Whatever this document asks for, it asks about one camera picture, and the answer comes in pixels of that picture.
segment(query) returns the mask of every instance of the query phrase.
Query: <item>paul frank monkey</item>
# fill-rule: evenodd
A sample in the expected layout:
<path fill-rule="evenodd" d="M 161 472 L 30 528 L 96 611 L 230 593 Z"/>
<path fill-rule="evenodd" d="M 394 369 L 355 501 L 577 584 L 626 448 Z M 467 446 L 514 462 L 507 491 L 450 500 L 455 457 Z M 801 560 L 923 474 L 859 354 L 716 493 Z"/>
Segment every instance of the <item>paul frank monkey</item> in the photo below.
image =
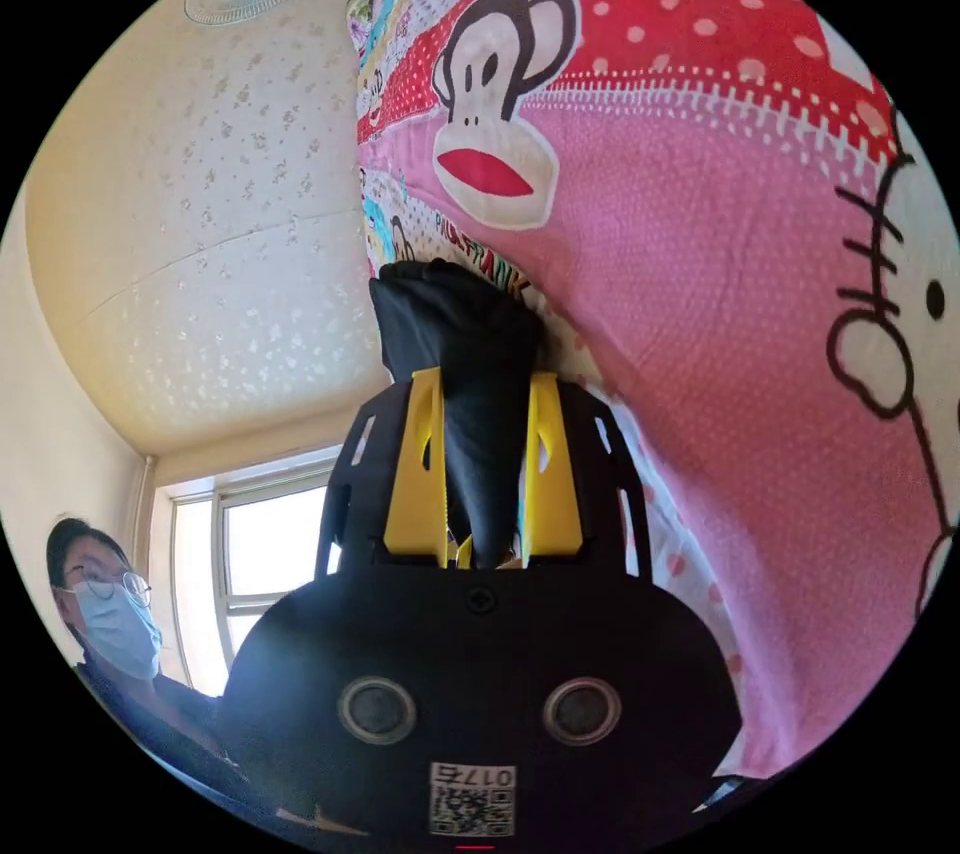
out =
<path fill-rule="evenodd" d="M 373 72 L 373 84 L 370 87 L 370 126 L 380 123 L 380 111 L 383 108 L 383 75 L 378 67 Z"/>
<path fill-rule="evenodd" d="M 393 247 L 398 261 L 415 261 L 413 245 L 407 240 L 400 218 L 394 214 L 390 219 L 390 233 L 393 237 Z"/>
<path fill-rule="evenodd" d="M 481 224 L 525 230 L 550 217 L 557 156 L 516 110 L 563 70 L 579 35 L 577 0 L 476 0 L 454 25 L 433 70 L 447 109 L 433 166 Z"/>

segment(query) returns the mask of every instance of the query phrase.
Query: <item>pink blanket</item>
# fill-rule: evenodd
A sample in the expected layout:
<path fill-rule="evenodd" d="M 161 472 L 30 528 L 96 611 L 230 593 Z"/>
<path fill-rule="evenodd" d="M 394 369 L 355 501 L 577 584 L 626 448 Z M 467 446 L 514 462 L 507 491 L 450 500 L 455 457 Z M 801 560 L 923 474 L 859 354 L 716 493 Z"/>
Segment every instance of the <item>pink blanket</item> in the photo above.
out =
<path fill-rule="evenodd" d="M 377 17 L 374 267 L 455 256 L 558 318 L 668 502 L 664 586 L 700 572 L 728 767 L 781 770 L 890 664 L 960 516 L 960 241 L 922 150 L 801 0 Z"/>

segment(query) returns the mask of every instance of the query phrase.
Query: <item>glasses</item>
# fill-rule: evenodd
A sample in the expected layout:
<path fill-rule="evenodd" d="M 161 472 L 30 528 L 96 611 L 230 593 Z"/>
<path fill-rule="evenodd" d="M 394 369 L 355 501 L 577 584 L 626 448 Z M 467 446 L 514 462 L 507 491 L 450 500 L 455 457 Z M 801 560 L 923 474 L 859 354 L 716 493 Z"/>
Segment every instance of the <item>glasses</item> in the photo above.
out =
<path fill-rule="evenodd" d="M 107 577 L 100 571 L 85 568 L 82 564 L 71 567 L 67 571 L 67 576 L 74 571 L 80 571 L 83 574 L 83 579 L 89 585 L 91 593 L 102 601 L 109 601 L 113 597 L 117 585 L 120 584 L 133 598 L 135 604 L 140 607 L 150 606 L 150 591 L 152 588 L 139 574 L 134 574 L 133 571 L 124 571 L 119 580 Z"/>

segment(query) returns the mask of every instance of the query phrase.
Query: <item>ceiling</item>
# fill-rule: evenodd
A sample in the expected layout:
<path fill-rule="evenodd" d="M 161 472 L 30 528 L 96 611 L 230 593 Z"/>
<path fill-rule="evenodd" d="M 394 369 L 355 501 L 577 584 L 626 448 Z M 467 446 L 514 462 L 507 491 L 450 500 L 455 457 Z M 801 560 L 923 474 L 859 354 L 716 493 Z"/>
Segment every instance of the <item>ceiling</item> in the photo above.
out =
<path fill-rule="evenodd" d="M 204 28 L 160 0 L 77 89 L 27 182 L 41 307 L 77 381 L 162 455 L 384 386 L 346 0 Z"/>

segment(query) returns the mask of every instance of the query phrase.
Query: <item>blue surgical mask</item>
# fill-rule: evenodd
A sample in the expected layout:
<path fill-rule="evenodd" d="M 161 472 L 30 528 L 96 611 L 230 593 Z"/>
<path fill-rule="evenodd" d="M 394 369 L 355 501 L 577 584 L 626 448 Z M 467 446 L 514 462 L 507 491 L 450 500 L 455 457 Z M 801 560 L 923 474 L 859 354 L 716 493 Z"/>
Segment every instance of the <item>blue surgical mask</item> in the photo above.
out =
<path fill-rule="evenodd" d="M 99 597 L 81 581 L 73 593 L 86 623 L 84 639 L 108 664 L 140 680 L 156 677 L 160 670 L 160 629 L 150 609 L 142 607 L 118 584 L 109 598 Z"/>

